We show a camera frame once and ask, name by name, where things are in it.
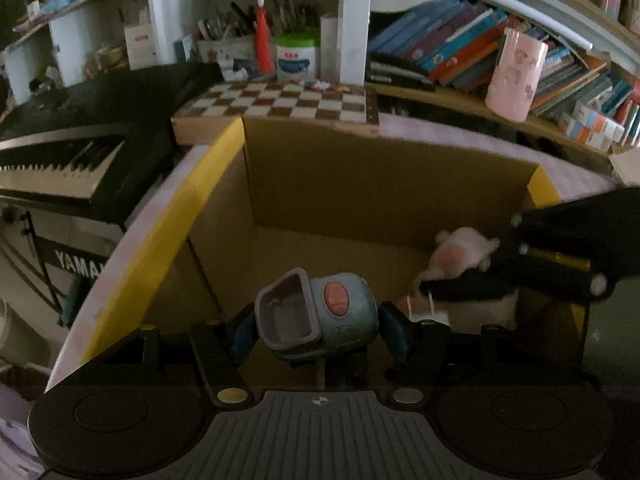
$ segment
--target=metal bolt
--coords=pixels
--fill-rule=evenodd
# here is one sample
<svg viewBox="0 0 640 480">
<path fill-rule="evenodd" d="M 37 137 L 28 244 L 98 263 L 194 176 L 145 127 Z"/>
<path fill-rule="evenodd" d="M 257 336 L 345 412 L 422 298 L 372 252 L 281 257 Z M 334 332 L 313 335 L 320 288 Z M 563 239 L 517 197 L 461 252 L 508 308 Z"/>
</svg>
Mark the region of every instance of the metal bolt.
<svg viewBox="0 0 640 480">
<path fill-rule="evenodd" d="M 400 388 L 393 392 L 392 397 L 400 404 L 417 404 L 424 399 L 422 392 L 415 388 Z"/>
<path fill-rule="evenodd" d="M 491 267 L 491 260 L 489 258 L 485 258 L 478 264 L 478 269 L 480 272 L 487 272 Z"/>
<path fill-rule="evenodd" d="M 249 394 L 240 388 L 225 388 L 218 392 L 218 400 L 225 404 L 239 404 L 247 400 L 248 397 Z"/>
<path fill-rule="evenodd" d="M 596 274 L 591 280 L 591 293 L 600 297 L 607 291 L 607 277 L 604 274 Z"/>
</svg>

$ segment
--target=pen holder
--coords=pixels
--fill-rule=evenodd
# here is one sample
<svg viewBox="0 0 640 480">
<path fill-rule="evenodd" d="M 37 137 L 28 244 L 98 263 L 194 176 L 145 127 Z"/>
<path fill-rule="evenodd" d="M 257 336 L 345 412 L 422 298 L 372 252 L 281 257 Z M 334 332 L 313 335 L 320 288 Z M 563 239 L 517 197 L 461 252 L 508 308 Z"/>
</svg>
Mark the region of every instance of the pen holder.
<svg viewBox="0 0 640 480">
<path fill-rule="evenodd" d="M 536 94 L 548 46 L 513 28 L 504 33 L 506 40 L 489 85 L 486 105 L 501 117 L 522 123 L 527 120 Z"/>
</svg>

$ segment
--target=checkered board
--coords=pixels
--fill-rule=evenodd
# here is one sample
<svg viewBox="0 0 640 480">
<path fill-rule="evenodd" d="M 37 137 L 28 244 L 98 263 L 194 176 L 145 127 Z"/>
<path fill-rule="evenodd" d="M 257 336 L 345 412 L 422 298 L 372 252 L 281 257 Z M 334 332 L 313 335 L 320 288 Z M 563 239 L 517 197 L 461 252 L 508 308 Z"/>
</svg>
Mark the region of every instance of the checkered board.
<svg viewBox="0 0 640 480">
<path fill-rule="evenodd" d="M 271 117 L 378 124 L 372 91 L 359 86 L 315 91 L 302 83 L 226 83 L 186 104 L 177 117 Z"/>
</svg>

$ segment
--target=green lid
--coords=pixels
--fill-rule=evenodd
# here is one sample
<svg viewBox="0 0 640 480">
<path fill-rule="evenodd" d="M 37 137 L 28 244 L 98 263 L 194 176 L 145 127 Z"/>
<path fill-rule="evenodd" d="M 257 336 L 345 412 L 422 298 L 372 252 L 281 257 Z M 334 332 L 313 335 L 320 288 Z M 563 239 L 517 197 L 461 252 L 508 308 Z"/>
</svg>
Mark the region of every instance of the green lid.
<svg viewBox="0 0 640 480">
<path fill-rule="evenodd" d="M 293 32 L 281 34 L 276 38 L 277 46 L 290 46 L 293 48 L 306 48 L 320 45 L 320 32 L 310 30 L 308 32 Z"/>
</svg>

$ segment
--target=red oval button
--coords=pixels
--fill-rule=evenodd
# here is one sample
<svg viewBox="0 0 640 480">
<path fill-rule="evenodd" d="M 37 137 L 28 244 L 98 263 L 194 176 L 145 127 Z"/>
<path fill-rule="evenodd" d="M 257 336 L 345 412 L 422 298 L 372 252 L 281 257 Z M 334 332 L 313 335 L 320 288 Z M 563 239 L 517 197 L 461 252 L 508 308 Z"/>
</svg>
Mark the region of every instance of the red oval button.
<svg viewBox="0 0 640 480">
<path fill-rule="evenodd" d="M 324 304 L 334 316 L 344 316 L 349 310 L 349 295 L 340 282 L 324 286 Z"/>
</svg>

